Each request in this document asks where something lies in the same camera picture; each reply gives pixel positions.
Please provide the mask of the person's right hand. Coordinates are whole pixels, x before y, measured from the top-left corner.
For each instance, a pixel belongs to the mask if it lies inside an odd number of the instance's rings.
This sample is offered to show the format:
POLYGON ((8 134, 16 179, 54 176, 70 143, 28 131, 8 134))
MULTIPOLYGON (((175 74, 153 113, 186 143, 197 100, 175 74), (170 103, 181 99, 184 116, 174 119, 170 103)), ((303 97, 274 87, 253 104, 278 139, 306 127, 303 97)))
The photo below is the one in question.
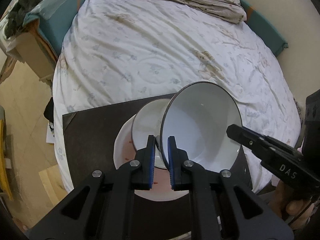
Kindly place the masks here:
POLYGON ((278 182, 268 205, 280 218, 283 218, 283 215, 293 217, 300 215, 290 224, 293 230, 301 229, 307 223, 315 207, 315 204, 310 204, 309 200, 298 200, 297 197, 294 197, 291 188, 281 180, 278 182))

